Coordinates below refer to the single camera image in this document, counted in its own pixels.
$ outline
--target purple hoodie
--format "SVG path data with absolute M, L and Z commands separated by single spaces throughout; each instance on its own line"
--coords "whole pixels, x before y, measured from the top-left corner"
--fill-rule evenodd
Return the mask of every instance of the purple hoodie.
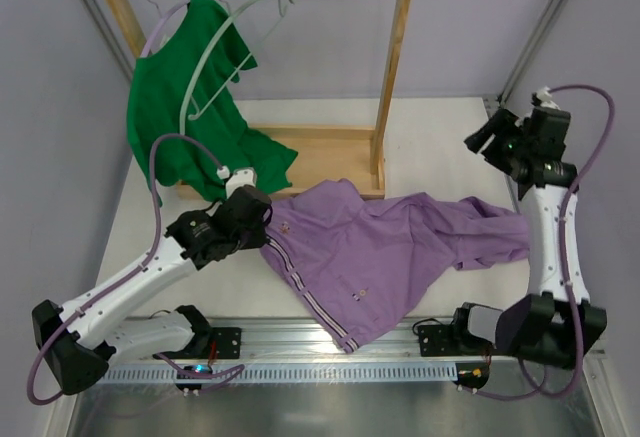
M 450 266 L 528 255 L 527 222 L 476 197 L 363 201 L 348 180 L 273 204 L 261 253 L 345 352 L 395 328 Z

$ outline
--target wooden clothes rack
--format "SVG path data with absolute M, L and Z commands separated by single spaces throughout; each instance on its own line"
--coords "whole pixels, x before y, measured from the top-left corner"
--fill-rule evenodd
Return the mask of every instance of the wooden clothes rack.
M 129 0 L 106 0 L 135 58 L 140 56 L 146 38 Z M 391 106 L 393 86 L 411 0 L 396 0 L 387 62 L 375 127 L 319 125 L 261 125 L 254 128 L 298 151 L 287 177 L 293 187 L 276 197 L 297 195 L 325 180 L 347 178 L 364 198 L 383 198 L 383 139 Z M 185 198 L 198 198 L 186 185 L 178 192 Z

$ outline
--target green t-shirt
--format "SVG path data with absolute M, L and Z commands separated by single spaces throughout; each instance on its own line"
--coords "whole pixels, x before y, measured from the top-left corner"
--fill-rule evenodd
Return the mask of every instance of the green t-shirt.
M 157 53 L 136 62 L 127 108 L 127 139 L 149 180 L 149 153 L 163 134 L 179 132 L 180 106 L 202 53 L 227 13 L 214 0 L 190 0 L 176 33 Z M 223 34 L 200 74 L 193 99 L 203 108 L 224 84 L 249 50 L 234 26 Z M 250 58 L 242 70 L 256 67 Z M 193 102 L 187 115 L 195 114 Z M 186 121 L 186 135 L 204 144 L 233 172 L 253 167 L 258 188 L 276 192 L 291 184 L 286 171 L 298 155 L 256 130 L 249 129 L 224 89 L 199 119 Z M 207 201 L 224 198 L 216 166 L 192 144 L 179 139 L 163 142 L 156 154 L 156 178 L 171 186 L 179 180 L 191 185 Z

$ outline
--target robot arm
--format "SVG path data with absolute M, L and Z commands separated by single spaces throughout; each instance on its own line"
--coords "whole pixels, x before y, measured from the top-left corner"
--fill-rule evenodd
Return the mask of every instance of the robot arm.
M 32 319 L 36 343 L 42 347 L 89 299 L 140 267 L 134 278 L 86 309 L 47 352 L 45 359 L 64 394 L 87 389 L 117 363 L 159 352 L 202 354 L 211 327 L 193 306 L 181 306 L 149 320 L 125 319 L 154 295 L 209 262 L 264 245 L 271 200 L 255 188 L 253 169 L 236 171 L 226 183 L 226 192 L 227 200 L 214 206 L 212 215 L 202 210 L 185 212 L 169 225 L 146 267 L 141 262 L 149 252 L 75 299 L 60 306 L 46 300 L 35 307 Z
M 576 167 L 562 161 L 571 115 L 558 108 L 546 91 L 533 96 L 534 109 L 518 118 L 500 109 L 478 132 L 465 140 L 474 153 L 509 175 L 518 187 L 521 211 L 529 223 L 530 276 L 528 295 L 505 311 L 465 303 L 457 309 L 456 335 L 469 342 L 489 341 L 501 353 L 565 369 L 574 368 L 575 331 L 559 246 L 560 208 L 577 176 Z M 577 194 L 569 198 L 565 233 L 571 289 L 579 307 L 584 350 L 606 328 L 604 309 L 590 305 L 582 279 L 575 233 Z

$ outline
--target white wall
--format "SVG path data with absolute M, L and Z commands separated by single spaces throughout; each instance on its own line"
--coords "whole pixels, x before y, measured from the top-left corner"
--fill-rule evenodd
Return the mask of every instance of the white wall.
M 177 2 L 157 1 L 164 10 Z M 229 1 L 237 7 L 244 0 Z M 111 18 L 103 0 L 98 2 Z M 131 2 L 148 35 L 158 20 L 156 9 L 145 0 Z M 413 0 L 396 95 L 499 93 L 546 2 Z M 394 0 L 296 0 L 257 52 L 261 67 L 243 74 L 234 95 L 377 97 L 393 7 Z M 276 4 L 266 2 L 243 16 L 238 27 L 251 44 L 276 17 Z
M 63 302 L 97 275 L 128 162 L 127 92 L 79 0 L 0 0 L 0 425 L 7 437 L 29 437 L 43 416 L 25 395 L 36 354 L 31 309 L 45 298 Z
M 607 349 L 624 384 L 625 401 L 640 401 L 637 268 L 640 242 L 640 0 L 569 0 L 509 106 L 522 112 L 544 84 L 590 83 L 616 101 L 617 122 L 608 146 L 579 193 L 578 245 L 594 303 L 607 309 Z M 557 94 L 572 112 L 566 159 L 584 164 L 605 118 L 603 99 L 583 92 Z M 629 413 L 635 424 L 637 413 Z M 640 428 L 631 435 L 640 435 Z

